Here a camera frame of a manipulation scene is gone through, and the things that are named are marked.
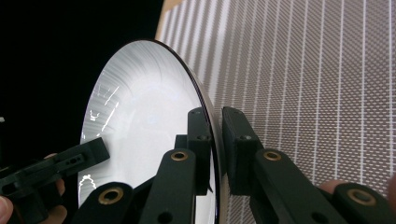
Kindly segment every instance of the black mount arm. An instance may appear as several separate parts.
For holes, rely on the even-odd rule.
[[[257,223],[396,223],[379,193],[348,183],[327,194],[285,153],[264,149],[240,110],[224,107],[222,116],[231,194],[250,196]]]

